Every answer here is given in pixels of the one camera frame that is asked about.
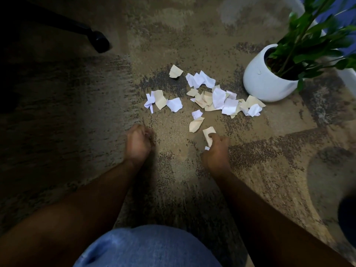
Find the pot rim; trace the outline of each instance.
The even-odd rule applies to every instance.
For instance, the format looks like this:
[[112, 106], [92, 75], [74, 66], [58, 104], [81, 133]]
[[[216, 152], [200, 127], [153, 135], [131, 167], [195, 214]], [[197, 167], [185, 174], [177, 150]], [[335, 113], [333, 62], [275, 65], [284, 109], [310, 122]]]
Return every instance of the pot rim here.
[[270, 44], [270, 45], [268, 45], [268, 46], [265, 46], [265, 47], [263, 48], [263, 50], [261, 50], [261, 52], [264, 51], [263, 56], [262, 56], [263, 65], [266, 67], [266, 69], [268, 70], [268, 72], [269, 72], [273, 77], [275, 77], [275, 78], [277, 78], [277, 79], [285, 80], [285, 81], [287, 81], [287, 82], [298, 82], [298, 80], [286, 80], [286, 79], [283, 79], [283, 78], [281, 78], [281, 77], [278, 77], [276, 74], [274, 74], [272, 71], [270, 71], [270, 70], [268, 69], [268, 67], [267, 67], [267, 65], [266, 65], [266, 62], [265, 62], [265, 55], [266, 55], [266, 52], [267, 52], [267, 50], [269, 50], [269, 49], [271, 49], [271, 48], [277, 48], [277, 46], [278, 46], [278, 44]]

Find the patterned carpet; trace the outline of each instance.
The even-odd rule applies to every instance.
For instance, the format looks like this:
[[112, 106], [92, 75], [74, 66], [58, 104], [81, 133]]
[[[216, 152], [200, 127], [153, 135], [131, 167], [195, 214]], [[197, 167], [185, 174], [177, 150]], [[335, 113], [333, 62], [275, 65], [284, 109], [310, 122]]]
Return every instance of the patterned carpet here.
[[[184, 74], [203, 70], [246, 99], [244, 68], [286, 31], [282, 0], [33, 1], [102, 31], [112, 49], [98, 55], [85, 37], [26, 22], [6, 49], [21, 97], [15, 112], [0, 116], [0, 232], [121, 161], [122, 134], [141, 122], [155, 130], [157, 152], [115, 226], [185, 229], [223, 266], [249, 266], [225, 200], [200, 164], [202, 130], [213, 126], [231, 138], [238, 178], [356, 263], [336, 215], [355, 188], [356, 102], [334, 71], [267, 104], [259, 117], [205, 112], [196, 133], [188, 126], [199, 106], [185, 95], [183, 76], [168, 76], [172, 64]], [[183, 109], [154, 106], [151, 115], [143, 103], [156, 89], [180, 97]]]

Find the fist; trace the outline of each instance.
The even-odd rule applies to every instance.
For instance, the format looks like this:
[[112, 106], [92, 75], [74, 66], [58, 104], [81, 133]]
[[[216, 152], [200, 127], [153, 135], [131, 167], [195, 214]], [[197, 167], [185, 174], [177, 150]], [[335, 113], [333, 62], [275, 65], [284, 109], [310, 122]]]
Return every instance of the fist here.
[[125, 160], [141, 167], [153, 147], [153, 130], [143, 125], [134, 125], [127, 132]]
[[202, 157], [202, 165], [210, 172], [213, 178], [231, 171], [229, 164], [229, 144], [228, 137], [221, 137], [216, 133], [210, 133], [212, 145], [210, 150], [205, 150]]

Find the green plant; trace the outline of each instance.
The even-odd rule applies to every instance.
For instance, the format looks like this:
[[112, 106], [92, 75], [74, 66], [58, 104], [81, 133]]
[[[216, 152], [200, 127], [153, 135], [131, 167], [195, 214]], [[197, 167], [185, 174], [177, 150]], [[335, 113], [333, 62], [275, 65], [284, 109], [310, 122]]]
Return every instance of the green plant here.
[[[335, 0], [304, 0], [305, 13], [300, 17], [296, 13], [289, 15], [289, 31], [278, 42], [266, 59], [266, 64], [277, 76], [299, 80], [298, 90], [303, 89], [303, 78], [313, 78], [323, 74], [325, 68], [356, 69], [356, 53], [343, 56], [338, 48], [347, 48], [353, 44], [351, 33], [356, 31], [355, 21], [340, 27], [337, 16], [345, 11], [356, 9], [354, 4], [344, 9], [347, 0], [343, 0], [339, 13], [329, 15], [323, 22], [311, 27], [321, 13], [325, 13]], [[332, 61], [320, 61], [322, 57], [334, 57]]]

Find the white plant pot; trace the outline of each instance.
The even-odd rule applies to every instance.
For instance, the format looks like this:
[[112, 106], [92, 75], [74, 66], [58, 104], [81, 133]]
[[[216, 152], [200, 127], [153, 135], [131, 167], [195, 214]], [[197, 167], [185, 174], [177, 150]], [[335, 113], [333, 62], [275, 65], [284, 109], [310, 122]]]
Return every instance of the white plant pot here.
[[265, 64], [265, 54], [273, 44], [265, 47], [246, 67], [243, 85], [246, 91], [264, 102], [274, 102], [290, 95], [298, 85], [298, 80], [285, 80], [269, 71]]

